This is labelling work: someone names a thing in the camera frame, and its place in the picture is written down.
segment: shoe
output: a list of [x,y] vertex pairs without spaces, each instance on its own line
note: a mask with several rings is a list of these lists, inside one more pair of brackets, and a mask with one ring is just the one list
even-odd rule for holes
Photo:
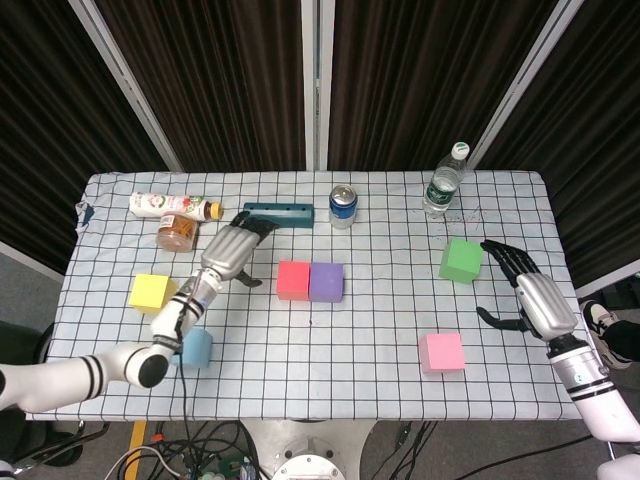
[[604,363],[614,370],[629,368],[632,362],[617,355],[602,338],[607,328],[619,320],[618,316],[593,300],[589,300],[580,305],[580,309],[589,327],[589,333],[591,334],[593,343],[596,345],[596,350],[598,350]]

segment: bottle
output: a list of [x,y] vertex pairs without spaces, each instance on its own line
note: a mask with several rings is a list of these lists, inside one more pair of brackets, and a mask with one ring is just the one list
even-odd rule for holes
[[178,212],[197,222],[220,220],[223,213],[220,203],[205,201],[204,197],[141,192],[131,194],[129,210],[138,217],[162,217],[169,212]]
[[451,153],[438,163],[422,199],[422,206],[430,216],[439,216],[449,208],[464,176],[467,155],[469,155],[469,145],[457,142],[451,149]]

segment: foam block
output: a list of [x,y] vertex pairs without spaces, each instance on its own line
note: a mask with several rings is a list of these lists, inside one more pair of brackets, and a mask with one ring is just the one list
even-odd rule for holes
[[158,313],[176,290],[176,284],[166,275],[139,273],[133,281],[129,305],[142,313]]
[[309,274],[307,262],[281,260],[278,266],[276,293],[280,300],[309,300]]
[[309,300],[340,302],[344,292],[344,272],[340,263],[312,263]]
[[[211,359],[213,337],[204,328],[193,328],[182,342],[182,366],[207,368]],[[171,364],[180,366],[180,355],[171,357]]]
[[440,263],[440,278],[470,284],[480,273],[482,247],[478,243],[452,238]]
[[429,333],[419,342],[424,373],[464,370],[464,352],[459,333]]

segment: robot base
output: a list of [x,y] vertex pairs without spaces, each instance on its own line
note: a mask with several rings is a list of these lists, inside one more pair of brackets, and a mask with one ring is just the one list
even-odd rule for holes
[[375,420],[243,420],[273,480],[359,480]]

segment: green cube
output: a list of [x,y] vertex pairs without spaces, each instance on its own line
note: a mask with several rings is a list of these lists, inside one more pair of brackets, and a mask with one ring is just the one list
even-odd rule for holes
[[452,238],[442,254],[440,278],[470,284],[480,273],[482,247],[478,243]]

